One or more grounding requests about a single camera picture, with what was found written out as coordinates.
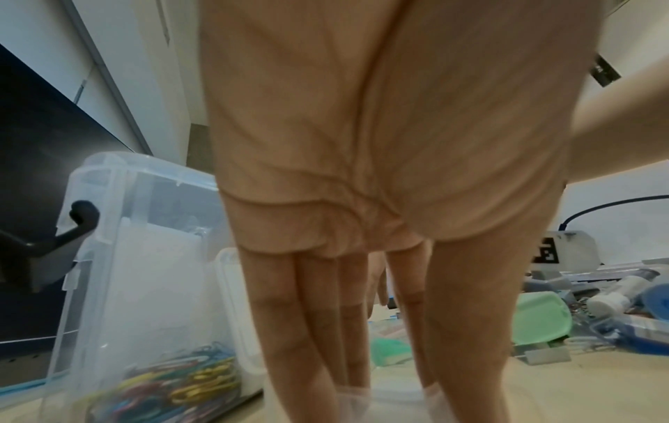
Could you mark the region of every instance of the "floor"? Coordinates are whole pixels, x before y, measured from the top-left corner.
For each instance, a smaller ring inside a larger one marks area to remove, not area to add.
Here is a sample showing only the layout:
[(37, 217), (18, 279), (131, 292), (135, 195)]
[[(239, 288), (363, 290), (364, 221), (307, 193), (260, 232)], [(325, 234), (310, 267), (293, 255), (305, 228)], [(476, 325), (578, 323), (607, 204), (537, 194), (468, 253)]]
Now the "floor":
[(209, 143), (209, 127), (203, 125), (190, 126), (190, 141), (186, 166), (208, 174), (214, 173), (214, 160)]

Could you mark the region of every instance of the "plastic storage box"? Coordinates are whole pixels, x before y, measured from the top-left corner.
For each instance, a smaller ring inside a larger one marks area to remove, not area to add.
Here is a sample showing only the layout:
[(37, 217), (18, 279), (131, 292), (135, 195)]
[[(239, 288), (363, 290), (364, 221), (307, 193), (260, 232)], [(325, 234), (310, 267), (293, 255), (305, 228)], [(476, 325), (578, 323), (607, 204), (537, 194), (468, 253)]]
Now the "plastic storage box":
[(261, 352), (213, 176), (99, 153), (70, 176), (59, 233), (75, 225), (76, 200), (95, 204), (100, 223), (63, 284), (38, 421), (207, 422), (259, 392)]

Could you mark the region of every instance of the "green lid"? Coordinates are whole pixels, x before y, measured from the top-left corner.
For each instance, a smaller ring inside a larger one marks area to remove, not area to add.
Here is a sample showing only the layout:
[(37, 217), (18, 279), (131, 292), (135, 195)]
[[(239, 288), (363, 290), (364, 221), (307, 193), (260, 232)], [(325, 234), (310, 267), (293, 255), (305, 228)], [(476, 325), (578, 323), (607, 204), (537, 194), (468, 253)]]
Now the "green lid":
[(516, 302), (512, 339), (516, 345), (553, 341), (571, 331), (571, 312), (554, 292), (523, 293)]

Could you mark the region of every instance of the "cable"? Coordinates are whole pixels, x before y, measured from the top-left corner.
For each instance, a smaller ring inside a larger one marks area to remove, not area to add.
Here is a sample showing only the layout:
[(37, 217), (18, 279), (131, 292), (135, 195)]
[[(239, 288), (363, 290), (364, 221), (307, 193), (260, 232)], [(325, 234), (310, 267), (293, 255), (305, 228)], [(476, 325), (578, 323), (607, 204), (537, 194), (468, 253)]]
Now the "cable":
[(651, 195), (649, 197), (638, 197), (635, 199), (627, 199), (627, 200), (620, 200), (620, 201), (614, 201), (612, 203), (606, 203), (606, 204), (600, 204), (599, 206), (591, 207), (591, 208), (586, 208), (583, 211), (580, 211), (576, 213), (575, 215), (569, 216), (567, 219), (564, 220), (563, 223), (561, 223), (558, 226), (558, 231), (566, 231), (567, 230), (567, 225), (577, 217), (581, 217), (583, 215), (586, 215), (588, 213), (601, 210), (602, 208), (609, 208), (613, 206), (621, 206), (622, 204), (630, 204), (630, 203), (640, 203), (641, 201), (653, 201), (653, 200), (669, 200), (669, 194), (664, 194), (664, 195)]

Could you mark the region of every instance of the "black handle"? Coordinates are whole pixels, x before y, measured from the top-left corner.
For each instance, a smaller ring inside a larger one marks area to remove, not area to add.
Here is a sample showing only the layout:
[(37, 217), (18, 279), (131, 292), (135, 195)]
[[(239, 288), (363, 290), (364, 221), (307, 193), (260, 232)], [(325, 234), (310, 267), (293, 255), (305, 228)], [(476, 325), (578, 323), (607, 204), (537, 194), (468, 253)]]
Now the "black handle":
[(70, 217), (77, 223), (76, 228), (36, 243), (0, 231), (0, 279), (16, 289), (35, 293), (67, 275), (79, 247), (98, 227), (100, 212), (90, 201), (76, 201)]

